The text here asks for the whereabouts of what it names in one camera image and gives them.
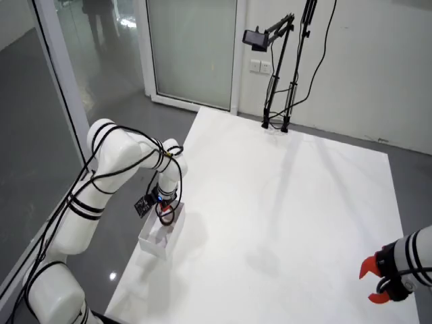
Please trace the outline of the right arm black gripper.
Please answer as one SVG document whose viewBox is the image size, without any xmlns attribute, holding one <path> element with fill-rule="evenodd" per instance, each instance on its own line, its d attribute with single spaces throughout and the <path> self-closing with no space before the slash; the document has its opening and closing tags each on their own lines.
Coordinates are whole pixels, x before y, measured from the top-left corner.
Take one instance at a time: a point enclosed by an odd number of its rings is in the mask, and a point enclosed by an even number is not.
<svg viewBox="0 0 432 324">
<path fill-rule="evenodd" d="M 387 280 L 377 288 L 377 293 L 368 296 L 372 303 L 403 301 L 413 291 L 413 287 L 406 287 L 406 282 L 412 284 L 412 280 L 403 277 L 410 275 L 413 269 L 408 243 L 391 243 L 377 252 L 376 256 L 368 256 L 362 262 L 358 278 L 373 273 Z"/>
</svg>

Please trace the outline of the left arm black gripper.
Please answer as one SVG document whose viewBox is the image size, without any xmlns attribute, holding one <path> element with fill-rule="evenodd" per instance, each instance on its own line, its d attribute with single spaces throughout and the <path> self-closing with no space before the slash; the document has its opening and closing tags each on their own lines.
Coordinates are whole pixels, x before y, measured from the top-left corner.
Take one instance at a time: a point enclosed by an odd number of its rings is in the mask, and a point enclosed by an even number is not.
<svg viewBox="0 0 432 324">
<path fill-rule="evenodd" d="M 176 199 L 176 193 L 169 195 L 169 196 L 157 196 L 157 204 L 162 207 L 161 211 L 164 212 L 170 212 L 171 211 L 171 203 Z"/>
</svg>

